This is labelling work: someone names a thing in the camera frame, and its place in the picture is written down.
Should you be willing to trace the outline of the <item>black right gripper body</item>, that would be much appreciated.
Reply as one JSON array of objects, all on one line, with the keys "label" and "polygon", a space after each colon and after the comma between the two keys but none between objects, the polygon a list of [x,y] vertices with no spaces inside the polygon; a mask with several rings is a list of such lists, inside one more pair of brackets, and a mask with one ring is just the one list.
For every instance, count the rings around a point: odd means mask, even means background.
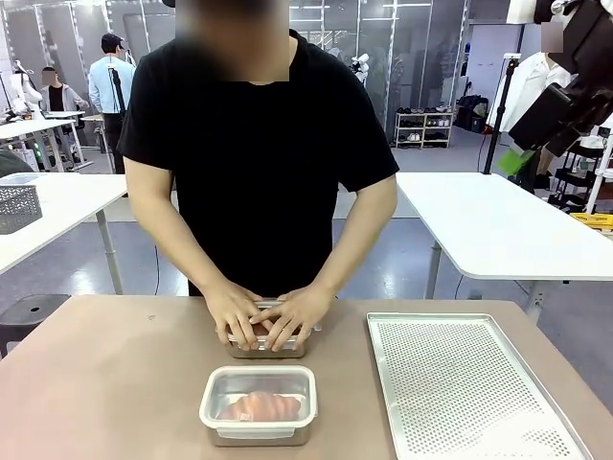
[{"label": "black right gripper body", "polygon": [[564,17],[562,52],[552,59],[579,78],[579,85],[612,90],[612,2],[555,1],[554,15]]}]

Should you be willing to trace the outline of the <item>person's left hand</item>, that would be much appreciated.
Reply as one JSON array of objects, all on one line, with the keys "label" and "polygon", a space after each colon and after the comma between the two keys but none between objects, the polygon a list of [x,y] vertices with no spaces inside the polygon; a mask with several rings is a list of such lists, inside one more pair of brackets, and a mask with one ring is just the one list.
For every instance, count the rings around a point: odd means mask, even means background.
[{"label": "person's left hand", "polygon": [[251,324],[260,324],[271,317],[277,320],[268,330],[266,347],[273,352],[280,351],[287,340],[299,331],[293,348],[300,347],[308,338],[313,328],[329,311],[335,292],[324,285],[311,284],[284,294],[277,299],[278,305],[259,312],[250,319]]}]

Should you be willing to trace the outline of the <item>person's right hand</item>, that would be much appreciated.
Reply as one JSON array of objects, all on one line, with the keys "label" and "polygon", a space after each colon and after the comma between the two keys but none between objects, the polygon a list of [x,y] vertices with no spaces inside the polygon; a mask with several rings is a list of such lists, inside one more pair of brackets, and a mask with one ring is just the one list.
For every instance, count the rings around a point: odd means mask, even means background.
[{"label": "person's right hand", "polygon": [[231,332],[241,349],[248,351],[258,347],[250,319],[260,312],[256,303],[263,301],[261,296],[229,281],[206,286],[201,292],[223,344],[229,342],[228,332]]}]

